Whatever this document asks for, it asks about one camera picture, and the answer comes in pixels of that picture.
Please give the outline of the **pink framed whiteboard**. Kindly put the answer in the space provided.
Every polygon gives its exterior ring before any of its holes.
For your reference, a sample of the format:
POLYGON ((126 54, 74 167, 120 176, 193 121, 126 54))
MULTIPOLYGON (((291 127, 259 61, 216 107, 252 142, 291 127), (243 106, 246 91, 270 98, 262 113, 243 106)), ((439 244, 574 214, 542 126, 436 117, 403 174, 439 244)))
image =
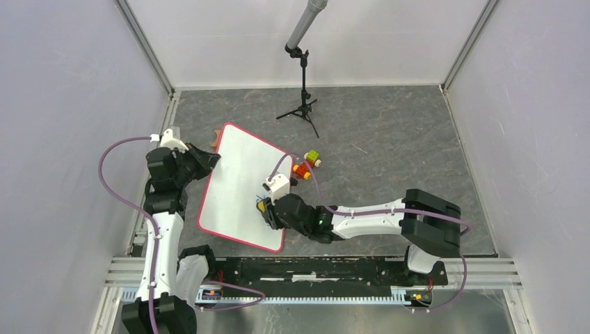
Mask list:
POLYGON ((264 221, 257 202, 269 196, 262 186, 285 151, 233 123, 221 129, 216 153, 221 156, 207 181, 198 212, 198 227, 210 234, 277 253, 284 230, 264 221))

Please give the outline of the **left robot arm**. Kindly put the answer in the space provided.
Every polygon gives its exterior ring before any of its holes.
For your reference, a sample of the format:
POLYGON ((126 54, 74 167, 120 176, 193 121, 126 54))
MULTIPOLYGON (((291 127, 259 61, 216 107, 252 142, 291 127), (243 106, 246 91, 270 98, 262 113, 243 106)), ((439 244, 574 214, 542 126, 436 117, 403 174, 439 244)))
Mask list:
POLYGON ((145 266, 136 298, 122 308, 129 333, 196 333, 199 282, 211 283, 218 264, 208 245, 178 251, 188 195, 186 187, 208 176, 220 155, 185 143, 146 155, 150 176, 141 213, 149 221, 145 266))

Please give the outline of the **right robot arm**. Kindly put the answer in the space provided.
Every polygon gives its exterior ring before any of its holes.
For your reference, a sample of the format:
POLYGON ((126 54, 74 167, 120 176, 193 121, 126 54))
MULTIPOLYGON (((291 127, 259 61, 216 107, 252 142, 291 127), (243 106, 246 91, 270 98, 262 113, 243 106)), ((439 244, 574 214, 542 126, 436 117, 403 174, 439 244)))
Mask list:
POLYGON ((400 235, 410 242, 402 276, 419 284, 442 258, 461 256, 461 237, 468 230, 461 209, 452 202, 419 189, 382 205, 313 207, 293 193, 264 198, 257 210, 273 230, 288 229, 320 244, 365 235, 400 235))

